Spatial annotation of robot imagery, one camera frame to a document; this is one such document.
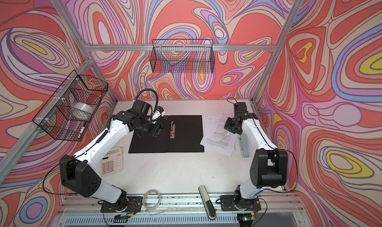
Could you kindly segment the metal folder clip mechanism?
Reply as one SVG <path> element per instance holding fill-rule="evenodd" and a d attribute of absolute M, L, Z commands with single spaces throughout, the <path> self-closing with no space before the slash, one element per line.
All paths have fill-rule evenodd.
<path fill-rule="evenodd" d="M 174 121 L 171 121 L 170 139 L 175 138 L 175 130 L 176 130 L 176 125 L 175 125 Z"/>

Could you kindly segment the printed paper sheets stack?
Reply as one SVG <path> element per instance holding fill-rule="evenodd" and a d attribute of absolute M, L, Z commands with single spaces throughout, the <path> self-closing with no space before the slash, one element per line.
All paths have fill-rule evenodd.
<path fill-rule="evenodd" d="M 233 117 L 233 111 L 224 110 L 203 119 L 203 138 L 201 145 L 206 152 L 215 152 L 231 156 L 235 149 L 237 135 L 224 128 L 228 117 Z"/>

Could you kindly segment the white and black file folder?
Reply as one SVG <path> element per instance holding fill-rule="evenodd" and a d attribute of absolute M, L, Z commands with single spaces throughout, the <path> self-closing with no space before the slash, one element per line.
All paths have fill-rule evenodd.
<path fill-rule="evenodd" d="M 154 137 L 147 132 L 134 132 L 129 153 L 200 153 L 205 148 L 201 115 L 171 115 L 158 121 L 163 133 Z"/>

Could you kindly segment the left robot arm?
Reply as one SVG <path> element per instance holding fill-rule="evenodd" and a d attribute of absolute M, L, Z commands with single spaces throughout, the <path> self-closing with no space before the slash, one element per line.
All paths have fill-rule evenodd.
<path fill-rule="evenodd" d="M 92 197 L 110 203 L 116 212 L 128 206 L 127 194 L 107 182 L 96 173 L 95 168 L 115 144 L 130 132 L 148 133 L 158 137 L 164 133 L 158 120 L 164 109 L 151 106 L 136 95 L 132 107 L 120 111 L 108 121 L 107 127 L 87 146 L 73 156 L 65 155 L 59 161 L 61 184 L 83 197 Z"/>

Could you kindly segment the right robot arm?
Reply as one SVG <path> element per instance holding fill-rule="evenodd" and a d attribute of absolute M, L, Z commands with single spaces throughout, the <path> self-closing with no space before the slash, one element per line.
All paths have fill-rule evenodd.
<path fill-rule="evenodd" d="M 263 191 L 286 185 L 288 154 L 271 142 L 256 115 L 247 111 L 246 103 L 236 102 L 233 107 L 234 117 L 227 118 L 224 129 L 239 135 L 243 157 L 249 157 L 250 148 L 255 150 L 250 177 L 233 195 L 235 208 L 246 210 Z"/>

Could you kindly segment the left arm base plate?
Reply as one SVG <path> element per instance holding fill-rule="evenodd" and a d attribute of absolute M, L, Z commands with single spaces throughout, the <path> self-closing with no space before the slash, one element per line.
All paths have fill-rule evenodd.
<path fill-rule="evenodd" d="M 121 197 L 116 203 L 104 202 L 101 205 L 101 213 L 131 213 L 136 214 L 141 211 L 142 196 Z"/>

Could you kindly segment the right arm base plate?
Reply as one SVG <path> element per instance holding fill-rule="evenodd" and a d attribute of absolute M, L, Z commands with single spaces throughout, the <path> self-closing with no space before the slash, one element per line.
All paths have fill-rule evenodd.
<path fill-rule="evenodd" d="M 221 205 L 222 211 L 252 211 L 258 212 L 262 210 L 260 201 L 256 199 L 237 199 L 234 195 L 220 195 L 216 201 Z"/>

